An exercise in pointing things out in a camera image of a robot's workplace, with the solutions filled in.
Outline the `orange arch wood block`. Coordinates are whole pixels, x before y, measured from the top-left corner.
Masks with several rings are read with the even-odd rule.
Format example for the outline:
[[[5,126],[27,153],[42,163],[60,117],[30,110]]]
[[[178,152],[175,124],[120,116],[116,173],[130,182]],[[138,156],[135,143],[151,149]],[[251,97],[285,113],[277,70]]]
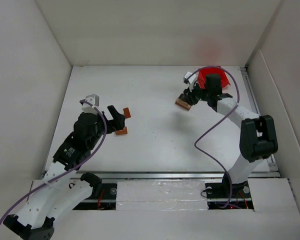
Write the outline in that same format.
[[[117,136],[127,135],[127,134],[128,134],[128,128],[125,126],[123,129],[117,130],[117,131],[115,132],[115,134],[116,134]]]

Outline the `small red-brown wood block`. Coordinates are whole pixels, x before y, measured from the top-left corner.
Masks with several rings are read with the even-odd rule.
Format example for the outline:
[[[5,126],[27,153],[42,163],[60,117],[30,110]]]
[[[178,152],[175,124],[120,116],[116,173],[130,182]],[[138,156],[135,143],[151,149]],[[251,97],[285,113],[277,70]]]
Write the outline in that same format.
[[[123,113],[126,119],[129,119],[131,117],[130,109],[128,107],[125,107],[123,109]]]

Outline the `light long wood block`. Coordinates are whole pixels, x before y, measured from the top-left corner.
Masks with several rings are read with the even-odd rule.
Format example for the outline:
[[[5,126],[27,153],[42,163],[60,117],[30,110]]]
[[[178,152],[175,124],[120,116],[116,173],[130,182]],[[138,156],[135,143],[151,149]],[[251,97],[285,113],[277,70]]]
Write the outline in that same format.
[[[176,100],[175,103],[181,106],[187,106],[188,103],[184,101],[184,94],[182,93]]]

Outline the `reddish long wood block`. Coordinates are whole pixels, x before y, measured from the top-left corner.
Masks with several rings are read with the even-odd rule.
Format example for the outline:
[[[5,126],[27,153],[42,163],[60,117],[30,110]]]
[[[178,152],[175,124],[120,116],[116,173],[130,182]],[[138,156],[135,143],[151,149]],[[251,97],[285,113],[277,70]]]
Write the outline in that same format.
[[[183,108],[183,109],[185,109],[185,110],[187,110],[187,111],[189,111],[191,109],[191,107],[192,107],[190,104],[188,104],[187,106],[178,105],[178,104],[176,104],[176,105],[179,106],[179,107],[181,107],[181,108]]]

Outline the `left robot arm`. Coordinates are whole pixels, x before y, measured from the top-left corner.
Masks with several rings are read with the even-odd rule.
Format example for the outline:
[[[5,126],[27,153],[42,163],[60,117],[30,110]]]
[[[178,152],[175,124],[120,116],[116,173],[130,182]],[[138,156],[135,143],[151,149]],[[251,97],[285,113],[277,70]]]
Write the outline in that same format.
[[[82,113],[54,154],[41,185],[21,198],[26,204],[18,212],[12,214],[8,210],[3,215],[1,223],[4,226],[23,240],[49,240],[59,219],[81,201],[100,195],[102,179],[92,172],[82,174],[65,195],[62,190],[80,167],[97,153],[107,134],[126,128],[127,115],[119,113],[112,105],[107,109],[112,116],[110,120],[96,105],[82,102]]]

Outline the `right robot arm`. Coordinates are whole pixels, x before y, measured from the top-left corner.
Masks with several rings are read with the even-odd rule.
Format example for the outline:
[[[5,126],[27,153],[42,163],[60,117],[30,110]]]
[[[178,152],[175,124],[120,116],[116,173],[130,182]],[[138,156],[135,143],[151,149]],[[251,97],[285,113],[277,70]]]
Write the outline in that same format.
[[[239,105],[233,96],[224,93],[219,74],[209,74],[200,87],[194,73],[187,72],[183,81],[188,85],[179,99],[189,106],[206,102],[215,112],[229,119],[240,129],[240,155],[225,172],[219,190],[233,194],[244,187],[249,175],[264,160],[278,151],[275,122],[270,115],[259,115]]]

